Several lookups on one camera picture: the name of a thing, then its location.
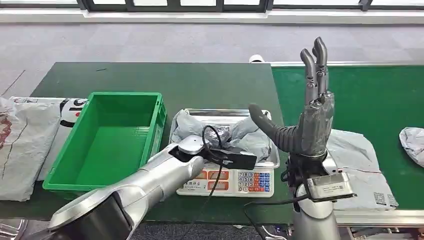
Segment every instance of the metal tray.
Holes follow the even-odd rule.
[[[205,124],[214,124],[219,126],[229,126],[235,124],[250,116],[249,110],[247,109],[184,109],[188,114],[195,117],[197,120],[204,122]],[[267,110],[263,110],[269,119],[271,119],[271,113]],[[172,125],[169,134],[169,143],[172,143],[171,136],[175,129],[178,127],[177,115],[172,119]],[[280,166],[280,157],[277,146],[271,141],[271,154],[266,160],[257,162],[256,168],[278,168]]]

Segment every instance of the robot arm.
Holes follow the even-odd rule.
[[[333,202],[354,196],[346,173],[341,172],[326,150],[334,115],[334,94],[328,91],[327,48],[318,37],[312,53],[303,49],[305,64],[304,107],[295,126],[277,126],[256,104],[249,106],[254,123],[277,147],[289,153],[287,182],[293,199],[295,240],[340,240]]]
[[[46,231],[32,240],[128,240],[144,216],[184,183],[200,174],[205,162],[228,169],[255,167],[256,156],[205,147],[202,137],[191,135],[151,157],[127,178],[90,191],[71,201],[50,220]]]

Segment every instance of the white bag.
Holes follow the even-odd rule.
[[[356,197],[339,199],[335,210],[393,210],[398,203],[380,171],[373,145],[364,135],[331,130],[327,149],[337,167],[349,176]]]
[[[30,199],[60,117],[55,104],[0,97],[0,200]]]
[[[405,127],[399,139],[408,156],[424,168],[424,128]]]
[[[45,158],[44,164],[40,170],[37,181],[44,181],[49,174],[56,157],[62,150],[66,139],[71,133],[72,127],[77,122],[81,110],[87,102],[84,98],[54,98],[54,97],[11,97],[10,100],[15,103],[44,103],[55,104],[60,108],[60,125],[51,144],[50,151]]]

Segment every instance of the qr code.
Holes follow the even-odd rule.
[[[384,193],[374,192],[374,200],[376,204],[386,205],[386,199],[385,199]]]
[[[390,207],[396,208],[399,206],[399,203],[396,201],[395,197],[391,194],[387,194],[388,203],[390,204]]]

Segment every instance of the floor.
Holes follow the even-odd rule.
[[[0,24],[0,33],[0,94],[5,98],[29,96],[55,62],[246,63],[253,54],[267,62],[300,61],[300,51],[311,49],[318,36],[330,61],[424,63],[421,26]],[[45,225],[32,221],[27,233]],[[185,227],[143,225],[134,239],[172,239]],[[257,235],[251,227],[200,225],[187,239]]]

